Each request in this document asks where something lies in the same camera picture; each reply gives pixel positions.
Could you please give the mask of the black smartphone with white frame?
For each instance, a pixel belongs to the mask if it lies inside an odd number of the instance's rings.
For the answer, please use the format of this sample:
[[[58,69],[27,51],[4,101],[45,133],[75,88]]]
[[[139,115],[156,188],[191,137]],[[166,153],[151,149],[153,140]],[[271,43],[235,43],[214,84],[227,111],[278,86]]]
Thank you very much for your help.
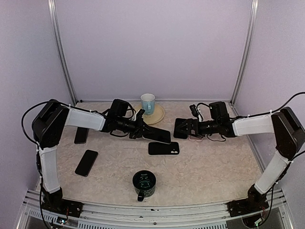
[[[171,143],[171,133],[170,131],[156,128],[158,131],[158,134],[156,136],[152,137],[143,137],[144,139],[152,140],[155,142],[170,144]]]

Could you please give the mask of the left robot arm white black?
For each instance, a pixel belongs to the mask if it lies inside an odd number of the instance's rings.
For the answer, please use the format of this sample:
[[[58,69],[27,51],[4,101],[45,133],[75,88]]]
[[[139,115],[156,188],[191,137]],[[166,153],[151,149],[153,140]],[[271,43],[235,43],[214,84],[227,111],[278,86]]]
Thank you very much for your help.
[[[37,147],[36,163],[41,177],[41,201],[43,209],[52,212],[69,212],[82,203],[63,198],[58,178],[57,150],[64,132],[84,129],[113,134],[121,131],[122,137],[144,138],[170,142],[170,133],[147,125],[142,116],[144,110],[135,112],[131,104],[121,99],[113,100],[104,112],[69,106],[55,99],[43,103],[44,107],[32,122],[33,140]]]

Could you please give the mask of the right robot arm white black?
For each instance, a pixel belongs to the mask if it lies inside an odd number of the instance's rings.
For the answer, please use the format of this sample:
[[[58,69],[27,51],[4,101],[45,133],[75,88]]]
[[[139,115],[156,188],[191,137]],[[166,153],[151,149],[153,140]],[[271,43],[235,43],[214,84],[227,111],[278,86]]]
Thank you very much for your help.
[[[196,105],[190,110],[194,118],[176,119],[174,133],[197,138],[219,134],[233,138],[244,135],[274,134],[276,151],[261,177],[249,188],[247,198],[228,203],[230,214],[240,215],[268,208],[266,194],[283,178],[305,142],[305,130],[290,107],[267,113],[231,118],[224,102],[208,105],[211,119],[203,120]]]

